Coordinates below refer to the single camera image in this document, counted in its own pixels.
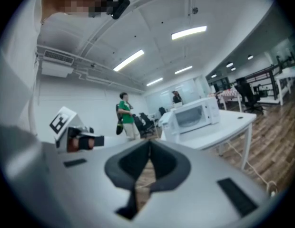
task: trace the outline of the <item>fluorescent light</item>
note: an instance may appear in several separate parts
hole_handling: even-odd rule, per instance
[[[186,67],[186,68],[184,68],[184,69],[181,69],[181,70],[175,72],[175,74],[179,74],[179,73],[181,73],[181,72],[183,72],[183,71],[186,71],[186,70],[188,70],[188,69],[191,69],[192,67],[193,67],[193,66],[188,66],[188,67]]]
[[[161,80],[163,80],[163,78],[160,78],[160,79],[157,79],[157,80],[155,80],[155,81],[153,81],[151,83],[148,83],[147,86],[151,86],[152,84],[157,83],[157,82],[159,82]]]
[[[134,61],[136,58],[140,57],[143,54],[144,54],[143,50],[140,50],[140,51],[136,52],[134,55],[130,56],[124,62],[120,63],[117,67],[115,67],[114,71],[118,72],[121,68],[125,67],[127,64]]]
[[[228,62],[228,63],[227,63],[227,67],[231,67],[231,66],[233,66],[233,63]]]
[[[187,30],[172,34],[172,40],[178,39],[178,38],[183,37],[183,36],[192,35],[192,34],[195,34],[195,33],[198,33],[198,32],[204,32],[204,31],[206,31],[206,29],[207,29],[206,26],[187,29]]]

